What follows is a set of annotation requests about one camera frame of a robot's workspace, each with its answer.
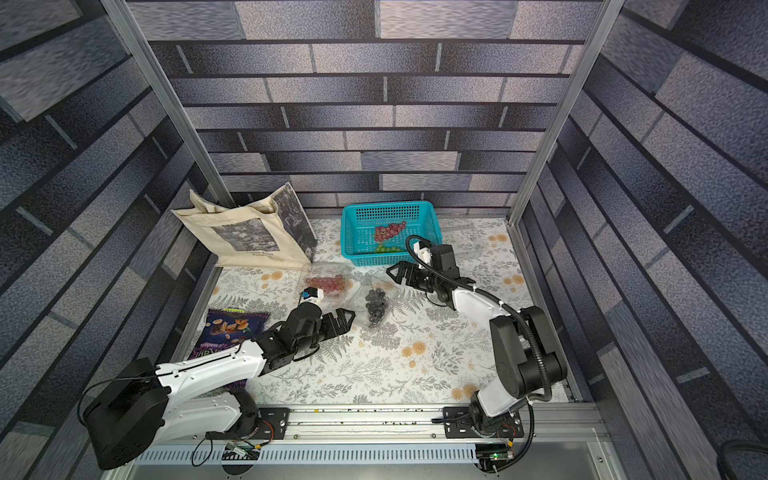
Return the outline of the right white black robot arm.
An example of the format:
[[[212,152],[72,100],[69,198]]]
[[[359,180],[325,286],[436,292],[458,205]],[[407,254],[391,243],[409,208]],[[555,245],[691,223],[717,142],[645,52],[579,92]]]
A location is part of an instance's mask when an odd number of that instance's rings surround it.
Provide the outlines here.
[[[445,306],[489,328],[495,378],[471,395],[461,426],[491,436],[509,426],[521,408],[553,399],[554,385],[567,377],[568,366],[541,308],[517,310],[461,276],[456,267],[440,271],[401,261],[386,273],[397,284],[436,294]]]

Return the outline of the black grape bunch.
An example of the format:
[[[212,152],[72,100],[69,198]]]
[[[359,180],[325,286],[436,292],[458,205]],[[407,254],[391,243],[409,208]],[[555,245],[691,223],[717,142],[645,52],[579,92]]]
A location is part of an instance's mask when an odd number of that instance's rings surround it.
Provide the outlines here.
[[[365,306],[371,327],[378,326],[384,320],[388,308],[386,293],[381,288],[371,289],[365,296]]]

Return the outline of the clear clamshell container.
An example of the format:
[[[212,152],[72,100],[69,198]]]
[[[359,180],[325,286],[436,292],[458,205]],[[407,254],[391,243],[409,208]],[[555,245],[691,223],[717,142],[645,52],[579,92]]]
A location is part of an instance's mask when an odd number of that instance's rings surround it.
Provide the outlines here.
[[[341,262],[317,262],[306,265],[298,278],[297,288],[316,288],[323,291],[320,305],[325,310],[345,308],[360,288],[354,278],[352,265]]]
[[[356,313],[354,325],[361,329],[376,329],[391,319],[400,300],[402,289],[386,274],[364,278],[351,305]]]

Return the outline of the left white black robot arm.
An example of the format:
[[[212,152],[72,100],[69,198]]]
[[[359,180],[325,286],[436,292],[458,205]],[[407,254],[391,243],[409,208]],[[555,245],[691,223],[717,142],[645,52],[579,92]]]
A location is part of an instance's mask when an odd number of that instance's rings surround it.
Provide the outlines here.
[[[201,434],[209,442],[247,440],[266,426],[244,390],[211,391],[270,374],[318,351],[321,342],[347,334],[355,314],[325,313],[312,303],[240,345],[178,363],[129,363],[86,408],[78,410],[97,464],[121,467],[151,446]]]

